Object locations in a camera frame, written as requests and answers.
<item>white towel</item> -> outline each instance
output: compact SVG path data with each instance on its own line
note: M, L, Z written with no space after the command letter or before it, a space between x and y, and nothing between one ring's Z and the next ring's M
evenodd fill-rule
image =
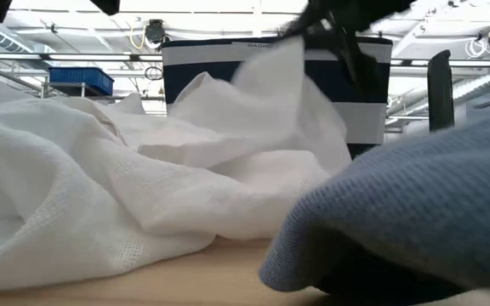
M297 39L233 83L200 75L167 118L141 115L136 95L1 103L0 290L120 274L216 235L273 236L350 162L303 57Z

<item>wooden table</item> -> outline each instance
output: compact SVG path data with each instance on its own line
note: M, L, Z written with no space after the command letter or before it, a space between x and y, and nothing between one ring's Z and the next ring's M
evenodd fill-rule
M0 293L0 306L302 306L318 305L314 289L273 292L258 277L268 241L217 239L205 250L106 279Z

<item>blue knit fabric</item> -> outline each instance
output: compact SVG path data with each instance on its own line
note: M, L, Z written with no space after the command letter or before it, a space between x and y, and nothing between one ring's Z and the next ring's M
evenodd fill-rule
M490 119L359 156L299 201L260 278L390 305L490 287Z

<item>black post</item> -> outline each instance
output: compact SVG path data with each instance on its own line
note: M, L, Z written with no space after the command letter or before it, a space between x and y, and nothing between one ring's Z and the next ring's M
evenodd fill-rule
M430 131L455 125L453 108L453 77L449 50L441 51L429 61L426 72L429 92Z

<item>gray fabric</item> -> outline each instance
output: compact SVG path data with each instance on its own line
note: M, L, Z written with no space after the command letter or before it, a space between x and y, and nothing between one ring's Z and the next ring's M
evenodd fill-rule
M359 156L299 201L260 278L391 305L490 287L490 119Z

